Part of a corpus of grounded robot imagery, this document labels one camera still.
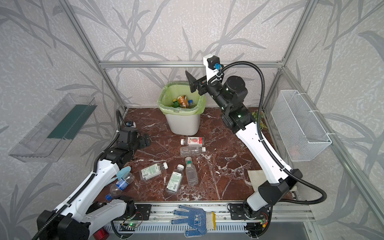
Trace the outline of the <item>brown tea bottle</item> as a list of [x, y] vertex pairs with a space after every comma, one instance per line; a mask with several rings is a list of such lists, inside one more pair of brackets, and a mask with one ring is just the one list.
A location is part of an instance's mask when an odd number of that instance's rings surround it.
[[179, 96], [178, 97], [178, 103], [179, 103], [180, 108], [183, 108], [183, 109], [189, 108], [189, 102], [188, 102], [188, 98], [186, 95]]

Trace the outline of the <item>blue label pepsi bottle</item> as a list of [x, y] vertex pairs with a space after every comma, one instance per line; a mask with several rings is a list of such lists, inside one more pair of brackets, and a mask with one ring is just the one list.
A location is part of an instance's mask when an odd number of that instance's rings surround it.
[[196, 104], [194, 103], [193, 100], [188, 100], [188, 107], [189, 109], [193, 109], [196, 107]]

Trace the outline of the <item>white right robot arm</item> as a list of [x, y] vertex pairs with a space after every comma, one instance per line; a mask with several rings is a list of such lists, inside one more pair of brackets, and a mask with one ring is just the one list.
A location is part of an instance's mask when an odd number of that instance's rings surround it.
[[[243, 104], [247, 95], [245, 82], [241, 77], [231, 76], [225, 83], [222, 82], [224, 73], [229, 68], [243, 65], [253, 68], [261, 79], [261, 99], [259, 101], [258, 116], [254, 118], [252, 113]], [[262, 209], [272, 208], [278, 202], [315, 205], [327, 199], [327, 193], [302, 179], [303, 174], [298, 169], [292, 169], [279, 154], [271, 147], [269, 141], [264, 137], [261, 130], [262, 106], [265, 95], [265, 78], [261, 69], [247, 61], [233, 62], [227, 66], [216, 64], [209, 65], [208, 72], [213, 76], [204, 76], [196, 79], [191, 73], [186, 72], [191, 92], [199, 95], [209, 93], [212, 99], [222, 110], [222, 120], [225, 125], [247, 146], [267, 178], [257, 191], [249, 196], [244, 202], [244, 214], [248, 219], [256, 219]], [[285, 195], [300, 183], [318, 193], [321, 197], [315, 200], [290, 200]]]

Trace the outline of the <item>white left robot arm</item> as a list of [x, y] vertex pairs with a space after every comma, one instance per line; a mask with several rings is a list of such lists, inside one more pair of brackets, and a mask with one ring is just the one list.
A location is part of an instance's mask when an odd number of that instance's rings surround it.
[[34, 240], [87, 240], [107, 223], [133, 217], [137, 208], [131, 197], [112, 192], [107, 203], [97, 206], [95, 199], [113, 177], [134, 159], [137, 150], [149, 147], [148, 134], [140, 134], [133, 121], [125, 122], [116, 110], [117, 135], [94, 161], [93, 170], [53, 211], [43, 211], [37, 219]]

